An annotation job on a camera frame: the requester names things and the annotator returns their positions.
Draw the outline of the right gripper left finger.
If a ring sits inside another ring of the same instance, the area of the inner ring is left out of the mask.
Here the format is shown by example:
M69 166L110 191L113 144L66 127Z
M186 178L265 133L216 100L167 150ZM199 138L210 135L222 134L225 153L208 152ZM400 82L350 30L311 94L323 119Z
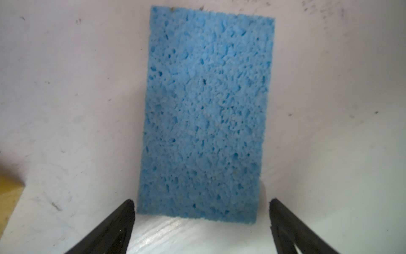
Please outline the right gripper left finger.
M128 199L67 253L125 254L134 222L134 202Z

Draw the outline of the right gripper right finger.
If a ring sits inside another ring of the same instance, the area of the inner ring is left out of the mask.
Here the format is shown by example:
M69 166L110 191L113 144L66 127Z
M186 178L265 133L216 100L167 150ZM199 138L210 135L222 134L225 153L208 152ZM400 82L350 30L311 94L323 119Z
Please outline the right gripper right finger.
M269 216L278 254L338 254L278 199L270 202Z

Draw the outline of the blue sponge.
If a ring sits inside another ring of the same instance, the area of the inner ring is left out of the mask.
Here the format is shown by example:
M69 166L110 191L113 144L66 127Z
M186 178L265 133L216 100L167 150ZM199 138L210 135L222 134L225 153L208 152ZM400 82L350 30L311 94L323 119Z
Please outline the blue sponge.
M275 24L151 7L138 214L256 222Z

